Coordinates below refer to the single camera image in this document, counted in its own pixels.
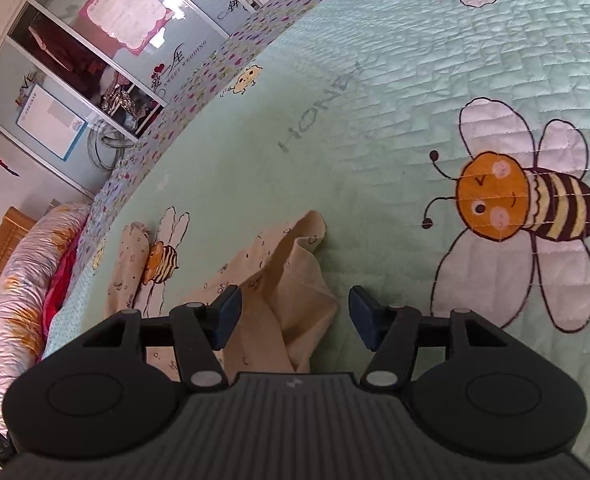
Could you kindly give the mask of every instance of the beige cloth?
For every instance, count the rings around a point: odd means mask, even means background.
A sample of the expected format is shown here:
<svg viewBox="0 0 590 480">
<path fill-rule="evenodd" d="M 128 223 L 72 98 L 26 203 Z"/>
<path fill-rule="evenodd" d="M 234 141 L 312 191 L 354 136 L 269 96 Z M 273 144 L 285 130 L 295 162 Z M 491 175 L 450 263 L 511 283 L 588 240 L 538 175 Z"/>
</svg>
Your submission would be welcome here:
<svg viewBox="0 0 590 480">
<path fill-rule="evenodd" d="M 150 231 L 139 222 L 127 225 L 121 232 L 120 255 L 108 285 L 106 317 L 132 308 L 148 259 L 149 238 Z"/>
<path fill-rule="evenodd" d="M 130 231 L 128 228 L 122 233 L 120 260 L 108 292 L 109 315 L 133 305 L 133 276 L 137 277 L 135 283 L 139 283 L 146 265 L 144 254 L 139 258 L 140 249 L 134 243 L 144 239 L 133 237 L 132 227 Z M 259 234 L 252 245 L 237 253 L 203 287 L 185 298 L 185 303 L 210 304 L 228 285 L 242 289 L 242 315 L 226 348 L 216 352 L 230 380 L 238 372 L 310 370 L 310 355 L 338 307 L 313 256 L 325 233 L 321 215 L 310 211 L 295 222 Z M 148 256 L 147 241 L 145 248 Z M 146 351 L 149 364 L 172 380 L 179 380 L 172 348 Z"/>
</svg>

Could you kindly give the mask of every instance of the quilted bedspread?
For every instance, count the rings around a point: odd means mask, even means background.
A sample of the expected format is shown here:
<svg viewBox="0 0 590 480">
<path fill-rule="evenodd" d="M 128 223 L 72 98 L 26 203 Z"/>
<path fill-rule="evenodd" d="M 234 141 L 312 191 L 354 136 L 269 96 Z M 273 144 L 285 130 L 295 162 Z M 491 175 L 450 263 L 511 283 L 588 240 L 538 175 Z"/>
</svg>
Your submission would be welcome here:
<svg viewBox="0 0 590 480">
<path fill-rule="evenodd" d="M 316 209 L 342 300 L 361 283 L 425 314 L 472 308 L 576 378 L 590 466 L 590 0 L 326 0 L 234 74 L 189 124 L 159 125 L 173 149 L 118 200 L 59 330 L 100 320 L 128 222 L 190 213 L 159 284 L 171 308 L 262 229 Z M 369 357 L 343 309 L 313 364 Z"/>
</svg>

